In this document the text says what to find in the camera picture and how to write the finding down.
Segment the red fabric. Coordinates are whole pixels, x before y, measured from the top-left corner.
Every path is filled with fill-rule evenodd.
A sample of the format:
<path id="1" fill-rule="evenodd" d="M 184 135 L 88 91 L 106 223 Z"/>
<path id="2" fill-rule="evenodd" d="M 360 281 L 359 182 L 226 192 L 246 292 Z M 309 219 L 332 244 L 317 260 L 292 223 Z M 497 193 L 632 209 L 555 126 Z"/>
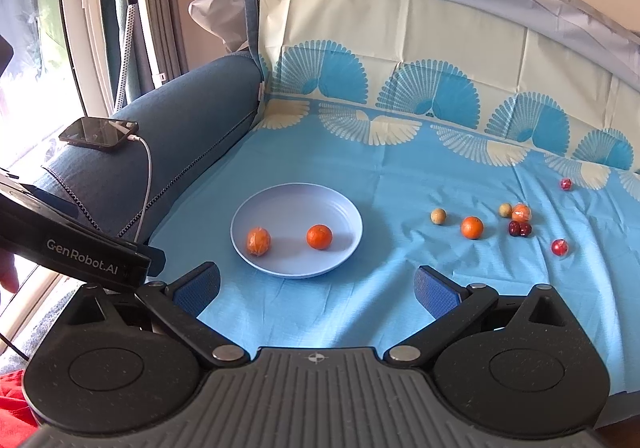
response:
<path id="1" fill-rule="evenodd" d="M 0 376 L 1 448 L 20 446 L 38 428 L 23 394 L 23 376 L 23 370 Z"/>

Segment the wrapped orange in plate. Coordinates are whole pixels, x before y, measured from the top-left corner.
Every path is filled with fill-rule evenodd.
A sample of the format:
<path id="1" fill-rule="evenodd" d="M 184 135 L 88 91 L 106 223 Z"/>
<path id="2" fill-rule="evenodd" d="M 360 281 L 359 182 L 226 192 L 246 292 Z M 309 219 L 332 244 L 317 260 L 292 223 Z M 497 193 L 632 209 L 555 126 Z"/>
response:
<path id="1" fill-rule="evenodd" d="M 271 235 L 267 229 L 256 227 L 250 229 L 246 236 L 246 250 L 250 255 L 261 257 L 270 250 Z"/>

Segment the light blue round plate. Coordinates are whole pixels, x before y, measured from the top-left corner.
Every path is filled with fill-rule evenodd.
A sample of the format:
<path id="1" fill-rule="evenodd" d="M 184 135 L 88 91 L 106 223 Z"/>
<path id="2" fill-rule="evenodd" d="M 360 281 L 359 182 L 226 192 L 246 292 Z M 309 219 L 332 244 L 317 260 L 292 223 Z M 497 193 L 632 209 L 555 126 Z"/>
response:
<path id="1" fill-rule="evenodd" d="M 314 249 L 307 232 L 323 225 L 332 232 L 326 249 Z M 247 247 L 250 231 L 262 228 L 270 235 L 265 254 Z M 276 277 L 314 278 L 344 264 L 356 251 L 363 223 L 356 205 L 345 195 L 320 185 L 283 183 L 249 197 L 234 213 L 230 237 L 234 249 L 250 266 Z"/>

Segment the black smartphone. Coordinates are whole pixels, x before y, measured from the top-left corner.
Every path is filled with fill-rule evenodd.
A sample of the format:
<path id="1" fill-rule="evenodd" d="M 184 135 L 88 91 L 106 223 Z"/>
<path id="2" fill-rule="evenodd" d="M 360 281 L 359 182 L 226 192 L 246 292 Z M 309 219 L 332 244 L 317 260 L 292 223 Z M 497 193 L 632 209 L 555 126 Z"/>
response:
<path id="1" fill-rule="evenodd" d="M 68 145 L 100 151 L 111 151 L 134 135 L 139 125 L 126 119 L 84 116 L 67 126 L 58 139 Z"/>

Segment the window curtain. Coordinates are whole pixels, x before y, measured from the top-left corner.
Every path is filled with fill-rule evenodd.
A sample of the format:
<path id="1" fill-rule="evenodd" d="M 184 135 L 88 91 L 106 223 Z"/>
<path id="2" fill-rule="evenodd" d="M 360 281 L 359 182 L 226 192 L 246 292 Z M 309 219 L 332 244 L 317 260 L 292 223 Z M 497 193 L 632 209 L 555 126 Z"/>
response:
<path id="1" fill-rule="evenodd" d="M 109 116 L 186 73 L 178 0 L 38 0 L 82 114 Z"/>

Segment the bare orange in plate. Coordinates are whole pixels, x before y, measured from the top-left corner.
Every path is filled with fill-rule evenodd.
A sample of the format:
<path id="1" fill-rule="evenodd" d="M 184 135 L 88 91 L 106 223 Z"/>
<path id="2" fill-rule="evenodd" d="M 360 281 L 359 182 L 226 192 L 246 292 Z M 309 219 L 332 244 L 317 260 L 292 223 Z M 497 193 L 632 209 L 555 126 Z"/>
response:
<path id="1" fill-rule="evenodd" d="M 313 249 L 324 251 L 333 240 L 332 230 L 326 225 L 313 225 L 306 233 L 307 244 Z"/>

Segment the tan round longan fruit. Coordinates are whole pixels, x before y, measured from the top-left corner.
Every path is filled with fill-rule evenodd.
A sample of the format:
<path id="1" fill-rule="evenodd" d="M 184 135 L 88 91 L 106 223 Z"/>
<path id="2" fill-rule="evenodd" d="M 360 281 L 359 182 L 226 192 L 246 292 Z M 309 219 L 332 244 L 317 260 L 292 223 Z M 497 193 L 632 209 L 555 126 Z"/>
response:
<path id="1" fill-rule="evenodd" d="M 441 226 L 446 223 L 447 213 L 442 208 L 435 208 L 431 211 L 431 221 L 436 226 Z"/>

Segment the dark red jujube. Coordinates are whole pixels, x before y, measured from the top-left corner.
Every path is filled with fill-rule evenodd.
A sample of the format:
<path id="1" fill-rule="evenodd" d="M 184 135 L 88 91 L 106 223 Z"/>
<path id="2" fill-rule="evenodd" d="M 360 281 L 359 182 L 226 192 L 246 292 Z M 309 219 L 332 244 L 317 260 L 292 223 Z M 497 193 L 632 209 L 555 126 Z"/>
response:
<path id="1" fill-rule="evenodd" d="M 521 237 L 528 237 L 529 234 L 531 234 L 533 231 L 533 227 L 530 223 L 521 223 L 520 228 L 521 228 L 520 230 Z"/>
<path id="2" fill-rule="evenodd" d="M 519 237 L 521 235 L 521 224 L 515 220 L 511 220 L 508 224 L 508 231 L 512 237 Z"/>

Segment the bare orange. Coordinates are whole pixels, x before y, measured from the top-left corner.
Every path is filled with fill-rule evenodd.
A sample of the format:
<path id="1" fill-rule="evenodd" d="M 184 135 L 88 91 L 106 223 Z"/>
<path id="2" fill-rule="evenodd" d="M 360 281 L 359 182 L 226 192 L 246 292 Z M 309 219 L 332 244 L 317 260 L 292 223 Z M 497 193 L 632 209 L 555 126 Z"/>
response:
<path id="1" fill-rule="evenodd" d="M 468 216 L 460 223 L 461 234 L 469 240 L 479 239 L 484 232 L 484 223 L 475 216 Z"/>
<path id="2" fill-rule="evenodd" d="M 332 230 L 326 225 L 313 225 L 306 233 L 307 244 L 313 249 L 324 251 L 333 240 Z"/>

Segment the small tan longan fruit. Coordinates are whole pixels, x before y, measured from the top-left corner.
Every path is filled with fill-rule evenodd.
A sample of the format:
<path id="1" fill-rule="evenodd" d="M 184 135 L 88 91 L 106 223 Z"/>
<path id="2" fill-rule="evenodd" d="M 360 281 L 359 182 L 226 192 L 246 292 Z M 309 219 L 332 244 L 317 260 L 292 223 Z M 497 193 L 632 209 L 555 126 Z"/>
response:
<path id="1" fill-rule="evenodd" d="M 498 208 L 498 214 L 502 218 L 510 218 L 512 215 L 512 206 L 509 203 L 503 203 Z"/>

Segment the red fruit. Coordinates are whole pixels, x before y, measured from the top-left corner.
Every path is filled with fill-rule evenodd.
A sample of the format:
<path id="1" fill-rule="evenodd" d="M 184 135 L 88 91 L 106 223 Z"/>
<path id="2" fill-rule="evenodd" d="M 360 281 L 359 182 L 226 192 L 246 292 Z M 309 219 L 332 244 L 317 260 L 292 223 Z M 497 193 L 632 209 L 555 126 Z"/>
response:
<path id="1" fill-rule="evenodd" d="M 570 191 L 570 189 L 572 189 L 573 186 L 573 182 L 572 180 L 570 180 L 570 178 L 563 178 L 560 181 L 560 187 L 563 191 Z"/>
<path id="2" fill-rule="evenodd" d="M 568 254 L 570 247 L 565 239 L 556 239 L 552 241 L 550 249 L 555 256 L 563 257 Z"/>

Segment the blue fan-patterned cloth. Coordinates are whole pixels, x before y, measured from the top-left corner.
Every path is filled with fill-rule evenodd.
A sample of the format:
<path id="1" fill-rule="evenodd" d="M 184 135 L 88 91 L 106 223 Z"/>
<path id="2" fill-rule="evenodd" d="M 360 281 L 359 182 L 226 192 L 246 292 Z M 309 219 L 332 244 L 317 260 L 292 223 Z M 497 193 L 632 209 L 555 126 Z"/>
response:
<path id="1" fill-rule="evenodd" d="M 549 283 L 614 392 L 638 390 L 638 91 L 529 28 L 444 0 L 258 1 L 262 116 L 153 235 L 165 280 L 218 265 L 221 293 L 202 319 L 248 350 L 386 350 L 430 320 L 413 295 L 421 265 L 506 294 Z M 256 270 L 230 238 L 246 199 L 296 181 L 343 193 L 363 222 L 349 260 L 300 281 Z M 528 237 L 509 234 L 503 203 L 530 207 Z M 460 232 L 468 216 L 484 223 L 477 240 Z M 556 239 L 567 255 L 551 252 Z"/>

